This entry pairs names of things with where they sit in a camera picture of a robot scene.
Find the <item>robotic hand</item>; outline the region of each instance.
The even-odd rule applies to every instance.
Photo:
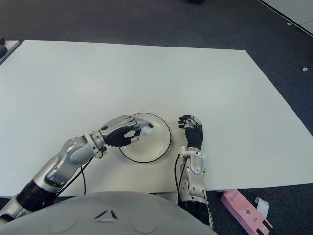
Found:
[[[179,128],[185,130],[187,148],[181,149],[184,161],[181,166],[180,206],[202,221],[209,224],[208,201],[204,183],[204,155],[201,153],[203,130],[201,122],[192,115],[179,117]]]
[[[137,117],[122,115],[107,122],[98,131],[66,141],[61,151],[0,211],[0,225],[53,204],[80,166],[93,157],[102,158],[106,145],[121,147],[138,141],[143,128],[153,126]],[[133,136],[124,136],[133,130]]]

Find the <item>gray carpet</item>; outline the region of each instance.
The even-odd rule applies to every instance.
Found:
[[[244,49],[313,134],[313,38],[287,26],[257,0],[207,0],[204,5],[184,0],[0,3],[0,35],[8,40]],[[309,70],[304,73],[302,67]],[[269,201],[268,219],[278,234],[313,234],[313,184],[241,192],[251,202],[256,196]],[[247,234],[219,197],[208,193],[215,230]]]

